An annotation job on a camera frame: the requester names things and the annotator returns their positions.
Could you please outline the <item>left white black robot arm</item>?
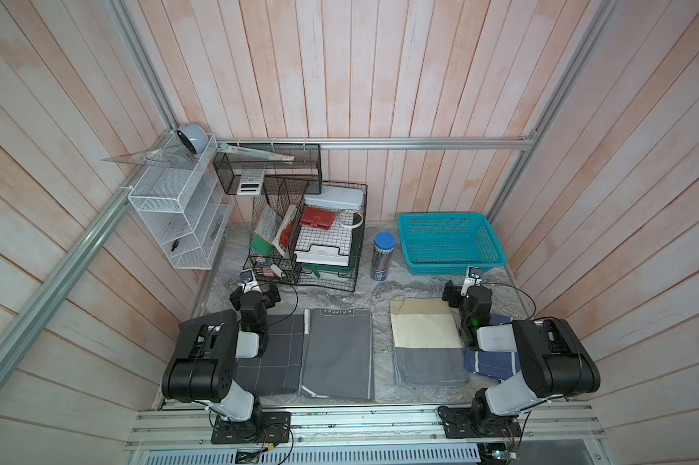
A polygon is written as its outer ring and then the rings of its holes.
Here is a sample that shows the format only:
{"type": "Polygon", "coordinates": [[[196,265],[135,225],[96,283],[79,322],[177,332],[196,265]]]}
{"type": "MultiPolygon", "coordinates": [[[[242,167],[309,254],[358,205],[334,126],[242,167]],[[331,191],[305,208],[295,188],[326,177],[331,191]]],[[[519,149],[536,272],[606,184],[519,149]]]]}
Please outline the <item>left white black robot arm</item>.
{"type": "Polygon", "coordinates": [[[217,313],[215,321],[184,322],[161,380],[164,398],[193,402],[220,420],[259,428],[258,397],[235,380],[241,358],[260,358],[269,341],[267,310],[281,301],[276,285],[265,290],[258,282],[244,283],[231,294],[235,310],[217,313]]]}

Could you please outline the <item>beige and grey pillowcase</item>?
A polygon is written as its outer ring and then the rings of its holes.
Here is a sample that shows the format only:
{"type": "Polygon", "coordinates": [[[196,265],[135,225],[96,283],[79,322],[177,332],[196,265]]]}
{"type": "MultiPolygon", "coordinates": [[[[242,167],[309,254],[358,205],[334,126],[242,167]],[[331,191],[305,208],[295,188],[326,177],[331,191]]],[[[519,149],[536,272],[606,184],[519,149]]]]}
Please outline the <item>beige and grey pillowcase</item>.
{"type": "Polygon", "coordinates": [[[445,387],[469,383],[456,320],[445,301],[392,300],[390,318],[397,384],[445,387]]]}

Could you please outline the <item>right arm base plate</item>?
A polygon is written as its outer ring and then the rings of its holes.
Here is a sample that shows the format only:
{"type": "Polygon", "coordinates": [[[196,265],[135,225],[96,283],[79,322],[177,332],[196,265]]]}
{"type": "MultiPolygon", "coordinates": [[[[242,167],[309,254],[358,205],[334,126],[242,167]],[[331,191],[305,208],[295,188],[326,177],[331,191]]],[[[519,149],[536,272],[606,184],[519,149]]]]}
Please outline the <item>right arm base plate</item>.
{"type": "Polygon", "coordinates": [[[486,407],[440,406],[437,414],[447,439],[514,438],[522,432],[516,417],[496,416],[486,407]]]}

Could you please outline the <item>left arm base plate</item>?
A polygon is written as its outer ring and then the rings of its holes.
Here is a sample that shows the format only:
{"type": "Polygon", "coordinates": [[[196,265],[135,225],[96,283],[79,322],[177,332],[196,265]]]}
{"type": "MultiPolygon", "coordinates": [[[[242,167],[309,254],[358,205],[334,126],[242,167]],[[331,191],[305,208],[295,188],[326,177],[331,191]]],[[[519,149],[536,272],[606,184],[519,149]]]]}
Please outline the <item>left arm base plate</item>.
{"type": "Polygon", "coordinates": [[[213,428],[211,442],[214,445],[279,445],[290,441],[289,412],[256,412],[246,422],[231,422],[210,413],[208,420],[213,428]]]}

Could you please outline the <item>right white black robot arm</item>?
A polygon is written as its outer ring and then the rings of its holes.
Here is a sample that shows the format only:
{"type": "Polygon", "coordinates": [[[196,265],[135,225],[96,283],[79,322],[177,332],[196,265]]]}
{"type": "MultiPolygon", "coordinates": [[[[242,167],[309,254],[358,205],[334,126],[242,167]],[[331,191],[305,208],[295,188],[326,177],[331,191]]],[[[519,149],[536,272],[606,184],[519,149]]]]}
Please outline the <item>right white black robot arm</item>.
{"type": "Polygon", "coordinates": [[[493,291],[474,276],[462,286],[445,284],[442,300],[459,310],[459,335],[475,354],[517,356],[520,370],[494,387],[481,389],[471,410],[438,408],[452,437],[498,437],[517,429],[519,415],[555,398],[594,393],[601,386],[599,368],[564,319],[491,323],[493,291]]]}

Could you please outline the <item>dark grey checked pillowcase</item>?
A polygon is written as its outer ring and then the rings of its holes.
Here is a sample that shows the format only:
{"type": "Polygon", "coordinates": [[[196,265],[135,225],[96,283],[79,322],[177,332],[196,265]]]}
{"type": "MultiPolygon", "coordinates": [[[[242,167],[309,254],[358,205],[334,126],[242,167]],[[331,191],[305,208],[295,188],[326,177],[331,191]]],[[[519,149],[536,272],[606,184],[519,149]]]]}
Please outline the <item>dark grey checked pillowcase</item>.
{"type": "Polygon", "coordinates": [[[240,358],[235,381],[255,395],[295,394],[298,391],[305,341],[305,317],[268,317],[268,344],[260,358],[240,358]]]}

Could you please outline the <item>plain grey pillowcase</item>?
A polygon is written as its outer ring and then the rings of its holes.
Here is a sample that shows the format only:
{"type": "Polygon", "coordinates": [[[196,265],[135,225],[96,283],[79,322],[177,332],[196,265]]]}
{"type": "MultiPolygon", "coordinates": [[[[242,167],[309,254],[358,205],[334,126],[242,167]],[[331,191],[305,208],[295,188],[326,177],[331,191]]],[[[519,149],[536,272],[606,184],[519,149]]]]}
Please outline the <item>plain grey pillowcase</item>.
{"type": "Polygon", "coordinates": [[[367,309],[311,309],[300,395],[374,399],[373,317],[367,309]]]}

